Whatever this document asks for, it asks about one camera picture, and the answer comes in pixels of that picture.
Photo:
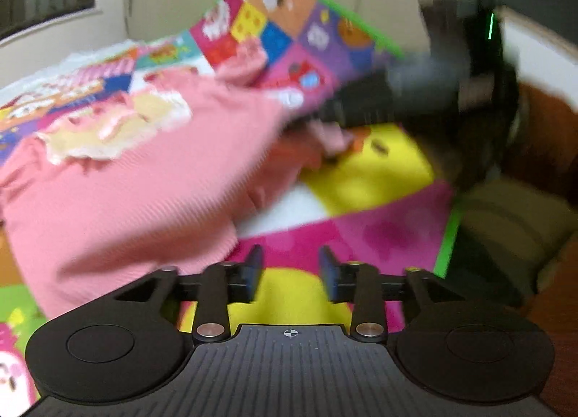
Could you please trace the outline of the pink knit sweater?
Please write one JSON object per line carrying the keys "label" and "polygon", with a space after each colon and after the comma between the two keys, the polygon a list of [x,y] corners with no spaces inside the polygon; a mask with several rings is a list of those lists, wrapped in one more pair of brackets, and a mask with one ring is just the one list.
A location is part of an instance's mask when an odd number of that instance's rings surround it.
{"label": "pink knit sweater", "polygon": [[334,123],[293,125],[282,94],[256,90],[267,64],[246,40],[212,75],[151,73],[25,137],[1,169],[1,220],[48,318],[165,265],[198,273],[237,244],[237,224],[303,170],[347,151]]}

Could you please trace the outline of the colourful cartoon play mat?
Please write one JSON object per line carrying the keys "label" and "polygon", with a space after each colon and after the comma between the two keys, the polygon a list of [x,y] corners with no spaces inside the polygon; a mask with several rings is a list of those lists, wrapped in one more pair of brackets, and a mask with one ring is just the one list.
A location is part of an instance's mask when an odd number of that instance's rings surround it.
{"label": "colourful cartoon play mat", "polygon": [[[376,34],[332,0],[216,0],[190,28],[144,43],[131,75],[97,79],[79,87],[1,107],[1,168],[27,136],[59,117],[125,92],[143,90],[151,73],[190,67],[212,75],[246,40],[258,40],[267,64],[256,90],[282,94],[287,107],[308,110],[391,53]],[[302,280],[308,291],[274,301],[267,320],[289,317],[315,305],[315,246],[326,241],[351,259],[376,261],[398,273],[413,254],[433,268],[452,241],[442,227],[449,218],[450,191],[437,184],[417,147],[397,127],[348,130],[351,147],[316,170],[303,170],[270,207],[237,224],[236,260],[252,244],[267,252],[267,286],[286,289]],[[19,416],[37,392],[23,353],[47,319],[29,286],[1,290],[1,412]]]}

